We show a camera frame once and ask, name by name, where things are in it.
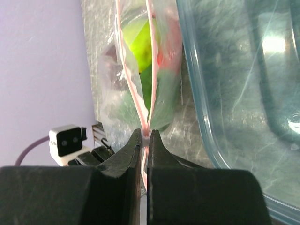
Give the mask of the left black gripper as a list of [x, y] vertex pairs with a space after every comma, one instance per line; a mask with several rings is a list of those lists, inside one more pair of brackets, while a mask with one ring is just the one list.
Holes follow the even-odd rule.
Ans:
[[92, 151], [79, 154], [75, 159], [68, 161], [67, 165], [97, 166], [114, 154], [114, 151], [105, 146], [99, 146]]

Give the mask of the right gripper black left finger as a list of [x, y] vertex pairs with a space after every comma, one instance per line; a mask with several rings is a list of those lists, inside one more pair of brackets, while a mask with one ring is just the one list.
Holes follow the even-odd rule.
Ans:
[[3, 225], [137, 225], [140, 223], [140, 129], [100, 163], [0, 170]]

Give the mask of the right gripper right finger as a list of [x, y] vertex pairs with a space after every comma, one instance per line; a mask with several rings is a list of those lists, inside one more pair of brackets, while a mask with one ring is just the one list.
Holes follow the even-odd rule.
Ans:
[[245, 170], [186, 167], [150, 136], [147, 183], [149, 225], [270, 225], [255, 176]]

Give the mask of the green bell pepper toy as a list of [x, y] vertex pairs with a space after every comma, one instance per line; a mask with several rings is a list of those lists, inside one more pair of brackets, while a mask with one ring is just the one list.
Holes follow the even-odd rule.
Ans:
[[[140, 79], [145, 106], [149, 110], [152, 91], [151, 65], [140, 73]], [[174, 118], [179, 92], [180, 75], [168, 69], [160, 69], [157, 73], [156, 100], [150, 124], [151, 129], [163, 132], [169, 127]]]

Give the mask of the clear zip top bag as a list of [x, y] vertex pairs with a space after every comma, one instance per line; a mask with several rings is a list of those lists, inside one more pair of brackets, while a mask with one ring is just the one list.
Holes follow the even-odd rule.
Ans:
[[136, 128], [148, 137], [173, 122], [182, 49], [175, 1], [115, 1], [112, 35], [99, 59], [99, 112], [115, 152]]

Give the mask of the green apple toy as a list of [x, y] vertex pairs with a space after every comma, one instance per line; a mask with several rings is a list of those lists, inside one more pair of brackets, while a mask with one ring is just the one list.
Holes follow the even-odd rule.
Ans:
[[123, 38], [138, 63], [139, 73], [152, 64], [150, 25], [146, 17], [131, 21], [122, 28]]

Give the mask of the red chili toy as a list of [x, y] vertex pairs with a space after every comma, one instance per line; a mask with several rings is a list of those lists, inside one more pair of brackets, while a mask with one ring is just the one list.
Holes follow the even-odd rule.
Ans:
[[178, 74], [182, 63], [182, 35], [178, 17], [156, 14], [160, 44], [157, 62], [160, 69]]

